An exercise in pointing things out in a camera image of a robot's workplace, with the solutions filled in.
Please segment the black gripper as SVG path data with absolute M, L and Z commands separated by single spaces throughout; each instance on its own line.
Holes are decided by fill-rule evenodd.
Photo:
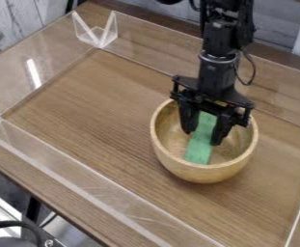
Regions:
M 180 126 L 186 134 L 197 128 L 200 112 L 217 118 L 209 141 L 213 146 L 221 144 L 232 126 L 248 125 L 253 102 L 234 87 L 214 95 L 200 90 L 197 78 L 176 75 L 172 78 L 169 97 L 178 106 Z

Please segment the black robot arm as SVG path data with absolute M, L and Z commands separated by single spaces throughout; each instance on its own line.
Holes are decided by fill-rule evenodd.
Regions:
M 234 87 L 240 58 L 253 39 L 253 0 L 156 0 L 165 5 L 188 1 L 200 13 L 202 48 L 196 77 L 176 75 L 172 78 L 169 97 L 178 106 L 180 125 L 192 133 L 202 112 L 216 117 L 209 143 L 221 144 L 233 126 L 246 126 L 252 101 Z

